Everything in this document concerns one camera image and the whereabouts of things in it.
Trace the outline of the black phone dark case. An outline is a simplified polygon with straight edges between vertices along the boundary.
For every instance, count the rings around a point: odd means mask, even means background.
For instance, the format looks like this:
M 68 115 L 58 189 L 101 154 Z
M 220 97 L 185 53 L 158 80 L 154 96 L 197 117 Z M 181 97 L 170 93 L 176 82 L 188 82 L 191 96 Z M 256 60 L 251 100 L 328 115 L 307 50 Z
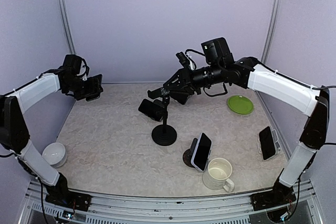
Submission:
M 140 103 L 140 106 L 138 107 L 138 111 L 143 113 L 147 117 L 159 122 L 163 119 L 163 113 L 165 109 L 164 107 L 148 99 L 143 99 Z

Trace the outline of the black pole phone stand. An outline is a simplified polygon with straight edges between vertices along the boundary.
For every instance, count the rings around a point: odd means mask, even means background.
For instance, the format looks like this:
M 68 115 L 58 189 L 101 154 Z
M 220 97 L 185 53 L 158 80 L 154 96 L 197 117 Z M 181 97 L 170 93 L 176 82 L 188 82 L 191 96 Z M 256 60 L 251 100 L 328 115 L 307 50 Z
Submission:
M 175 143 L 177 139 L 176 130 L 167 124 L 168 110 L 167 107 L 170 103 L 170 96 L 166 95 L 162 98 L 163 103 L 163 123 L 156 126 L 151 133 L 152 140 L 160 146 L 169 146 Z

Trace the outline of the purple-cased phone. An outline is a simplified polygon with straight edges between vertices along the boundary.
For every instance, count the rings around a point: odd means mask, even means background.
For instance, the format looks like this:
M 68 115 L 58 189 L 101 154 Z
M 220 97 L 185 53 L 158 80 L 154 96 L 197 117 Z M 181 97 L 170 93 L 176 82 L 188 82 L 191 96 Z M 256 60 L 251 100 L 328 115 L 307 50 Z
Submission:
M 206 170 L 211 149 L 211 139 L 205 133 L 201 133 L 197 139 L 193 155 L 191 157 L 191 164 L 198 171 L 204 172 Z

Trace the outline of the black folding phone stand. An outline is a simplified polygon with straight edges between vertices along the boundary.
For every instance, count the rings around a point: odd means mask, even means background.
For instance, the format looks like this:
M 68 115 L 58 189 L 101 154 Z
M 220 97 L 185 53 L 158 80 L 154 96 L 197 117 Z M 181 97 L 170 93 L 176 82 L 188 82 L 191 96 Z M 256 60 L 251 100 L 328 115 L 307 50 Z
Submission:
M 154 103 L 154 119 L 158 122 L 162 121 L 164 117 L 168 115 L 167 107 L 161 100 L 155 99 Z

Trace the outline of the teal-cased phone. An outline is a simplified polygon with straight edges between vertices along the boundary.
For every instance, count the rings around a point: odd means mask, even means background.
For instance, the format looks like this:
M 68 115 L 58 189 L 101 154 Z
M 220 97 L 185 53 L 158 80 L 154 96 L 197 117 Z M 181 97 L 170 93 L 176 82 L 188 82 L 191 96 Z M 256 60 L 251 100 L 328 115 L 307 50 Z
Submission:
M 102 87 L 102 74 L 98 74 L 93 77 L 89 77 L 84 82 L 84 90 L 85 90 L 85 100 L 92 101 L 100 98 L 100 94 L 103 92 Z

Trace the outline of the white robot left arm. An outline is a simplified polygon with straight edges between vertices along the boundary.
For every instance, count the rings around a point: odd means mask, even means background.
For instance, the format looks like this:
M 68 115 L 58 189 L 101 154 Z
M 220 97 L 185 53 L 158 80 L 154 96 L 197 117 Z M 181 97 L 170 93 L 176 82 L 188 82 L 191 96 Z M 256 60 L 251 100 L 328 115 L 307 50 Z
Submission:
M 55 93 L 76 101 L 100 98 L 103 75 L 90 76 L 89 72 L 84 58 L 68 54 L 60 67 L 42 72 L 34 80 L 1 95 L 1 145 L 64 206 L 73 201 L 74 195 L 65 176 L 48 164 L 34 146 L 31 110 Z

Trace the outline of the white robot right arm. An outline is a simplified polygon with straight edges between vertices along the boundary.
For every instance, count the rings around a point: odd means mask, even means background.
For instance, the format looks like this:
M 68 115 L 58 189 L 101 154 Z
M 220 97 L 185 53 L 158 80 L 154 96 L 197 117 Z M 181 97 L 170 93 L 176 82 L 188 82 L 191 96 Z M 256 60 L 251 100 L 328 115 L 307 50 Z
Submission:
M 273 205 L 281 204 L 293 191 L 293 186 L 313 161 L 317 151 L 326 143 L 330 114 L 330 88 L 314 86 L 291 78 L 248 56 L 236 60 L 224 37 L 201 44 L 207 65 L 191 68 L 186 52 L 176 54 L 181 68 L 148 97 L 183 103 L 190 96 L 206 92 L 215 84 L 238 86 L 286 104 L 306 117 L 306 123 L 288 163 L 278 175 L 272 189 L 266 193 Z

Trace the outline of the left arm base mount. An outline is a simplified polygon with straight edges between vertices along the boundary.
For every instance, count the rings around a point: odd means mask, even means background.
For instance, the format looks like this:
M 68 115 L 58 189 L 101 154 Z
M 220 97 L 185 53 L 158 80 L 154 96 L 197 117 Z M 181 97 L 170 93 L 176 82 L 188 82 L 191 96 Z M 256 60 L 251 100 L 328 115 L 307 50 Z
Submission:
M 91 203 L 91 195 L 74 191 L 68 191 L 65 194 L 54 192 L 48 193 L 45 201 L 57 206 L 87 212 Z

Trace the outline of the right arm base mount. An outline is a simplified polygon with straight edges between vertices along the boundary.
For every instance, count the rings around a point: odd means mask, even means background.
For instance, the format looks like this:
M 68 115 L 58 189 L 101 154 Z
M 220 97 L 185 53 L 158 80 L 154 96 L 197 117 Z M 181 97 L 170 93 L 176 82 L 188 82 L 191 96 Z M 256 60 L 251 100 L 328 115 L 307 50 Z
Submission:
M 254 211 L 281 206 L 297 200 L 295 193 L 292 191 L 284 193 L 276 190 L 255 193 L 250 198 Z

